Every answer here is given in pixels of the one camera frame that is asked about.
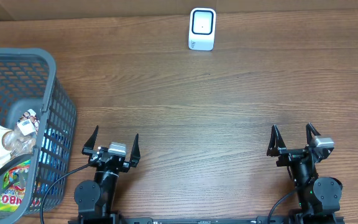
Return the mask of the beige cookie snack bag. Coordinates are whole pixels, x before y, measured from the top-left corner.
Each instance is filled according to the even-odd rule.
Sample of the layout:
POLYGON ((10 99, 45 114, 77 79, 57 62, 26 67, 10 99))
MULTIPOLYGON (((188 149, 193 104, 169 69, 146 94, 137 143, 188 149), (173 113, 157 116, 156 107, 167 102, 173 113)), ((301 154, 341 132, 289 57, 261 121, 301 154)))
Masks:
POLYGON ((39 125, 37 113, 32 109, 24 112, 13 129, 0 125, 0 169, 13 159, 32 153, 39 125))

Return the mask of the blue snack wrapper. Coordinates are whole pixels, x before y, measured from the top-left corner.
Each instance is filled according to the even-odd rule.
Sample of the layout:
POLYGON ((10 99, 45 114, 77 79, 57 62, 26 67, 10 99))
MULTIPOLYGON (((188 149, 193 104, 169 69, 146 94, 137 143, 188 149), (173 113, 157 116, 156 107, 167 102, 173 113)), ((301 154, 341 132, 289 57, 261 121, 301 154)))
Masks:
MULTIPOLYGON (((60 156, 62 149, 57 143, 53 142, 52 140, 54 139, 60 142, 63 139, 63 137, 58 131, 52 128, 45 131, 45 134, 48 134, 49 138, 44 137, 42 144, 47 152, 41 153, 41 155, 39 156, 39 162, 41 164, 49 165, 53 169, 58 170, 60 169, 62 161, 59 158, 53 157, 53 154, 56 156, 60 156)), ((56 181, 60 175, 59 173, 56 173, 53 170, 48 170, 46 168, 41 168, 41 172, 42 172, 42 178, 51 183, 56 181)))

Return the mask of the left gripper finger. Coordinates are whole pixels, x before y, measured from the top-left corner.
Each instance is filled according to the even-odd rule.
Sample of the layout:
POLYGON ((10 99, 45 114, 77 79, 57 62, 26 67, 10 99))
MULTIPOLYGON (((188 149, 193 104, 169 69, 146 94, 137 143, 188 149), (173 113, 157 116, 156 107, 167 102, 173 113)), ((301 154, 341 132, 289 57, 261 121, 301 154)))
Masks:
POLYGON ((140 161, 140 149, 139 149, 139 135, 136 134, 134 143, 132 146, 131 157, 130 157, 130 166, 137 167, 140 161))
POLYGON ((96 126, 92 135, 89 137, 89 139, 84 144, 84 146, 83 146, 84 149, 94 149, 94 145, 96 143, 96 138, 98 135, 98 130, 99 130, 99 126, 96 126))

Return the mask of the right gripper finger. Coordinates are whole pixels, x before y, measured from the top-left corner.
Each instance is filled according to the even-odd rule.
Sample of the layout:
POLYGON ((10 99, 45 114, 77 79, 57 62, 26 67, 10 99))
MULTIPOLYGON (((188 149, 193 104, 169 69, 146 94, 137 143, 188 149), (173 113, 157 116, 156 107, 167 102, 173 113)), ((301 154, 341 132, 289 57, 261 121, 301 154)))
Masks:
POLYGON ((321 134, 315 129, 315 127, 311 123, 308 123, 306 125, 307 145, 317 146, 320 136, 321 136, 321 134))
POLYGON ((267 149, 268 156, 279 156, 283 151, 287 149, 280 131, 277 128, 277 125, 272 126, 270 142, 267 149))

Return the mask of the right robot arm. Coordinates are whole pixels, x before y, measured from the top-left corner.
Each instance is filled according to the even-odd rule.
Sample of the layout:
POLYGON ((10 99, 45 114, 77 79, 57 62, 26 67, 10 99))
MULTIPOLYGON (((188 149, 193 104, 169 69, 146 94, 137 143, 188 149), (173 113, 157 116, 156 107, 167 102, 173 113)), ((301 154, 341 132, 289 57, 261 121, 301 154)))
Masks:
POLYGON ((336 216, 341 208, 343 184, 334 177, 320 177, 316 170, 316 164, 333 150, 333 139, 322 136, 311 123, 306 125, 306 145, 299 149, 288 149, 277 126, 272 126, 267 155, 278 158, 278 167, 287 168, 295 189, 273 205, 263 223, 344 223, 343 217, 336 216), (295 194, 300 207, 290 210, 287 216, 275 216, 275 209, 295 194))

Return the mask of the green Haribo candy bag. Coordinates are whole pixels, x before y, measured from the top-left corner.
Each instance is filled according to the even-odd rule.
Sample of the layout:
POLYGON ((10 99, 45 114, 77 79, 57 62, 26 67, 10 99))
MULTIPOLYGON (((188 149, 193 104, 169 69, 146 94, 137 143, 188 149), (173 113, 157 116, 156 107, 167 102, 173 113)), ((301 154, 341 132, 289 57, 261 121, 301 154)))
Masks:
POLYGON ((15 212, 22 203, 29 168, 30 159, 12 167, 4 174, 0 195, 0 211, 15 212))

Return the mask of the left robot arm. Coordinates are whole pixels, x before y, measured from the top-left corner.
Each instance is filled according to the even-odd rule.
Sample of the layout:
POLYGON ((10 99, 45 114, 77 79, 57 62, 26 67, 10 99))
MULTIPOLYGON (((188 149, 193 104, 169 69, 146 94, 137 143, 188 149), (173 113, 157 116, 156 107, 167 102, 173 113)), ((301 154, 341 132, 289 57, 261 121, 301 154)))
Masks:
POLYGON ((137 167, 140 161, 139 136, 136 135, 131 156, 126 161, 126 145, 111 142, 108 147, 94 148, 98 127, 84 144, 82 154, 88 156, 88 165, 96 169, 94 179, 77 185, 74 199, 78 206, 78 217, 70 223, 125 223, 119 212, 112 211, 117 180, 121 172, 137 167))

